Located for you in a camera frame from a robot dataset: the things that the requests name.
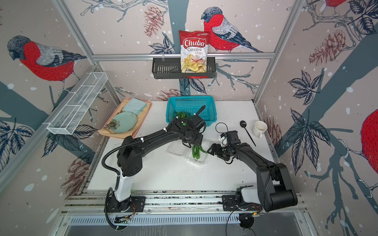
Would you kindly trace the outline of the teal plastic basket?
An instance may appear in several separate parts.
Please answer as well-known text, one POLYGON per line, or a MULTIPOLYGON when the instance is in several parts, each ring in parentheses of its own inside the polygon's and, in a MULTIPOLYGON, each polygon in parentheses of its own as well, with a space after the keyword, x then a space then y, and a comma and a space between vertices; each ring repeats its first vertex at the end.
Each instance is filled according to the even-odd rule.
POLYGON ((208 95, 169 98, 166 109, 166 122, 170 123, 180 112, 194 115, 204 105, 206 108, 199 115, 207 126, 211 126, 217 121, 217 111, 213 97, 208 95))

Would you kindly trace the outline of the green ceramic plate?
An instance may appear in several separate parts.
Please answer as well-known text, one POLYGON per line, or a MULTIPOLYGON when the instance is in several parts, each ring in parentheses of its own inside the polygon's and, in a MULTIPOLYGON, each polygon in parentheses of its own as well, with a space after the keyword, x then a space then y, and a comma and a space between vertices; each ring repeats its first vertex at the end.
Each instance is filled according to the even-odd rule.
POLYGON ((107 130, 113 133, 125 133, 130 131, 137 122, 137 116, 131 112, 121 112, 105 126, 107 130))

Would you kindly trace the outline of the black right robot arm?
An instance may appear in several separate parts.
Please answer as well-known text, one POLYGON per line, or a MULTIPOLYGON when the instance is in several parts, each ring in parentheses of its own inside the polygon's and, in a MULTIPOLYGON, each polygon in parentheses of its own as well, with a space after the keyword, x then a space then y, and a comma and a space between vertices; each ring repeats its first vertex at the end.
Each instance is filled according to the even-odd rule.
POLYGON ((252 169, 257 177, 258 199, 266 212, 278 210, 298 204, 294 185, 287 166, 267 160, 253 148, 242 143, 238 132, 222 133, 219 144, 213 143, 207 152, 216 156, 227 164, 236 158, 252 169))

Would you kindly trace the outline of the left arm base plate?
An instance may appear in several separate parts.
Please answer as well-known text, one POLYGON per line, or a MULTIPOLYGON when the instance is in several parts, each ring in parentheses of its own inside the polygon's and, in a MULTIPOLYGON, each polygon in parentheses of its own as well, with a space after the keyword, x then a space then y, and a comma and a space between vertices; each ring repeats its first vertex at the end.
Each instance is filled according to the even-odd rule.
POLYGON ((105 200, 104 211, 108 213, 121 213, 121 212, 130 212, 130 213, 139 213, 143 212, 145 207, 146 197, 144 196, 131 196, 130 198, 118 202, 115 196, 109 196, 105 200))

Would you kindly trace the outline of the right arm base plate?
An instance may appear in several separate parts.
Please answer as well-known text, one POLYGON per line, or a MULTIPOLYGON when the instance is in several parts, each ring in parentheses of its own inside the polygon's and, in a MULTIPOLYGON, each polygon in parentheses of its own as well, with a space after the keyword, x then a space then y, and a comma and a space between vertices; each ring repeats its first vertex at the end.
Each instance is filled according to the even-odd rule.
POLYGON ((222 195, 221 205, 223 211, 262 211, 262 207, 257 203, 246 203, 238 199, 235 195, 222 195))

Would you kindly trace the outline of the clear clamshell container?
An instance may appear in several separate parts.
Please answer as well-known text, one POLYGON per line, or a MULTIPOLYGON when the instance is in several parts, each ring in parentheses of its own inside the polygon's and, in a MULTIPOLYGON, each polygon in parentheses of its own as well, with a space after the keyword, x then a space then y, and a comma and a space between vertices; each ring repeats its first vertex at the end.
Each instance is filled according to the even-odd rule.
MULTIPOLYGON (((120 146, 122 146, 121 143, 116 143, 116 144, 114 144, 113 146, 111 146, 111 149, 110 149, 110 150, 113 150, 113 149, 118 148, 118 147, 120 147, 120 146)), ((119 152, 119 151, 115 151, 114 153, 112 153, 112 154, 106 159, 106 161, 105 161, 105 163, 106 163, 108 166, 110 166, 110 167, 112 167, 112 168, 115 168, 115 169, 119 169, 118 164, 117 164, 117 162, 118 162, 118 157, 117 157, 118 152, 119 152)))
POLYGON ((206 153, 201 153, 200 159, 198 161, 195 161, 192 156, 192 147, 185 146, 181 140, 170 143, 166 151, 170 154, 183 157, 187 161, 192 162, 193 164, 203 165, 207 160, 207 150, 210 148, 210 145, 211 144, 209 140, 203 139, 201 146, 206 151, 206 153))

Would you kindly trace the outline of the white mug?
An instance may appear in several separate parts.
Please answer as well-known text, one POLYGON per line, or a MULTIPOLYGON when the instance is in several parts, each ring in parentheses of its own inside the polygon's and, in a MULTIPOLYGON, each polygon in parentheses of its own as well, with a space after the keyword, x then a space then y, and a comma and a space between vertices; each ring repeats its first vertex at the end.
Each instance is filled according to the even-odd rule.
POLYGON ((267 131, 268 126, 263 121, 256 121, 253 127, 253 135, 257 138, 262 138, 267 131))

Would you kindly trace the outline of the orange tray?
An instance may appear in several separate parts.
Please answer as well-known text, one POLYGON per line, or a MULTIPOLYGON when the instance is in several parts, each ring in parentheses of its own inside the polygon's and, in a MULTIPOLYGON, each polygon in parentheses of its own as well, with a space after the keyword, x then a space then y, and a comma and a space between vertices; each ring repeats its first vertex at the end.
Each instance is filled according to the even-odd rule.
POLYGON ((125 99, 98 133, 119 139, 135 138, 151 107, 152 103, 148 101, 125 99))

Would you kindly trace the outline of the black wall basket shelf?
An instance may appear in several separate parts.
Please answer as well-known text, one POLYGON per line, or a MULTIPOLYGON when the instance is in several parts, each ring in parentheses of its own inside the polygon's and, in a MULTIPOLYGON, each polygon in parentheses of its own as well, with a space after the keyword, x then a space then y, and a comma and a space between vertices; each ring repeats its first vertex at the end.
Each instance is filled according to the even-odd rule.
POLYGON ((153 58, 152 73, 155 79, 210 79, 216 76, 216 62, 209 57, 206 72, 182 73, 179 58, 153 58))

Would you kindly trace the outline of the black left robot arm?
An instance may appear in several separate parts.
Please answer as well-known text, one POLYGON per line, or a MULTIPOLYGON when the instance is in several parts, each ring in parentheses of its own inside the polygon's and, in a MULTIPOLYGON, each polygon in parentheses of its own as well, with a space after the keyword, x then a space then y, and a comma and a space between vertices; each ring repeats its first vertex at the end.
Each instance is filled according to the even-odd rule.
POLYGON ((102 159, 103 168, 116 174, 115 189, 109 188, 105 198, 105 212, 126 212, 135 206, 131 188, 133 177, 143 168, 142 158, 150 152, 181 140, 183 145, 192 147, 202 144, 206 122, 199 113, 189 118, 174 118, 167 127, 150 135, 124 139, 121 146, 108 152, 102 159))

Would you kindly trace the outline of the light green folded cloth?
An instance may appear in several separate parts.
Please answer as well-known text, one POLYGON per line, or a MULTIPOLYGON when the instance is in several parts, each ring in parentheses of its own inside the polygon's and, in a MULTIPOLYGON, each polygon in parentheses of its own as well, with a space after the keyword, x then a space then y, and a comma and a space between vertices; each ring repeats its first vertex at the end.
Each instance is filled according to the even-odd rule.
POLYGON ((123 112, 131 112, 138 116, 144 108, 147 106, 147 103, 136 98, 132 98, 122 109, 123 112))

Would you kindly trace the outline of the red cassava chips bag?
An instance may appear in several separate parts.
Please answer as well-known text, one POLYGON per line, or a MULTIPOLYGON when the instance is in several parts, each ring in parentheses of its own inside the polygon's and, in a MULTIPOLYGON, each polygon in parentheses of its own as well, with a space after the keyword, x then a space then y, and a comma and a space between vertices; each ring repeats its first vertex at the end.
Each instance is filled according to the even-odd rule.
POLYGON ((179 31, 182 73, 206 73, 210 33, 179 31))

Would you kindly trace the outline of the black spoon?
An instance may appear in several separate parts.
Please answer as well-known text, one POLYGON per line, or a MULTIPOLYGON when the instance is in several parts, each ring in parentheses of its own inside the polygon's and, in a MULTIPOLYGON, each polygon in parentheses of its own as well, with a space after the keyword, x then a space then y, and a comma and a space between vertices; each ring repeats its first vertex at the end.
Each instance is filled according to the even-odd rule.
POLYGON ((253 138, 251 137, 251 135, 249 134, 248 130, 247 130, 247 123, 245 121, 240 121, 240 126, 242 128, 244 128, 244 130, 246 131, 247 135, 249 136, 250 140, 252 141, 252 143, 254 144, 254 146, 256 146, 253 138))

